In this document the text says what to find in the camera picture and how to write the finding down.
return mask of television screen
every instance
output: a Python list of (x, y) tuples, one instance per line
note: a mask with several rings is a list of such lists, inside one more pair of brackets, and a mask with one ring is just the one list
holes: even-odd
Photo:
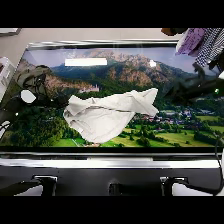
[[(157, 88), (153, 105), (159, 113), (154, 117), (136, 113), (118, 136), (93, 143), (69, 127), (63, 117), (65, 107), (24, 105), (17, 119), (4, 133), (1, 130), (0, 146), (52, 147), (53, 151), (57, 147), (214, 147), (213, 133), (224, 132), (222, 98), (199, 98), (191, 106), (164, 98), (174, 82), (197, 75), (192, 66), (195, 58), (175, 55), (175, 50), (165, 46), (26, 50), (1, 108), (13, 107), (15, 96), (26, 88), (37, 94), (45, 92), (49, 98), (75, 95), (83, 100)], [(67, 59), (82, 58), (106, 63), (66, 65)], [(38, 84), (41, 71), (44, 82)], [(206, 75), (216, 74), (216, 69), (206, 70)]]

